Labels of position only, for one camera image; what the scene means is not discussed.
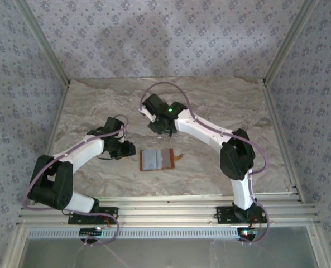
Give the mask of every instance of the glass panel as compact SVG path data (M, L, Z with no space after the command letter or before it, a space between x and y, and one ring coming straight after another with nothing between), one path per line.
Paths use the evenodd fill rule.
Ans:
M231 240L119 239L85 247L81 240L28 240L20 268L302 268L318 267L306 228L272 228L259 244Z

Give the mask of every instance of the marble surface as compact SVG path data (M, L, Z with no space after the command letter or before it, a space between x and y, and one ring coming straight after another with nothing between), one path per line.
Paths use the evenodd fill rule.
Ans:
M137 155L102 161L93 158L74 175L74 190L95 197L144 195L231 195L229 179L221 172L219 155L208 145L187 134L157 135L148 119L138 112L143 91L157 81L170 81L182 87L199 116L232 130L243 128L250 140L265 149L268 169L253 178L255 192L285 192L290 185L276 136L266 111L262 84L235 77L216 78L112 78L72 80L57 129L53 154L80 141L94 128L103 126L108 116L129 118L127 139ZM185 102L170 85L159 85L152 92L172 103ZM175 169L140 171L139 151L173 148L184 154ZM263 165L256 153L255 169Z

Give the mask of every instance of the floral wallpaper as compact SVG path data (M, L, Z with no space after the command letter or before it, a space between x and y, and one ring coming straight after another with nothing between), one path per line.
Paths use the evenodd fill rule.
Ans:
M28 0L70 78L263 77L303 0Z
M0 1L0 263L62 94L13 1Z
M316 6L270 88L331 249L331 0Z

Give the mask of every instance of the white cable tray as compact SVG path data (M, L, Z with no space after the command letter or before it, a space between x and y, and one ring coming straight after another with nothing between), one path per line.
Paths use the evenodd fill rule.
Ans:
M80 228L30 228L28 239L85 238L79 236ZM112 238L116 228L102 230L97 238ZM236 227L127 227L121 228L117 239L179 239L179 238L239 238Z

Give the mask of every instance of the black mounting plate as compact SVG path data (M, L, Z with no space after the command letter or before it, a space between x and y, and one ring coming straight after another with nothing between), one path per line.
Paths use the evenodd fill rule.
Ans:
M107 213L118 219L118 208L116 207L100 207L97 213ZM109 224L114 225L116 222L108 217ZM105 216L85 216L79 214L72 214L69 216L69 225L107 225L107 218Z
M214 215L218 224L230 223L267 223L265 211L257 206L251 211L245 222L241 221L234 213L233 207L216 207L216 214Z

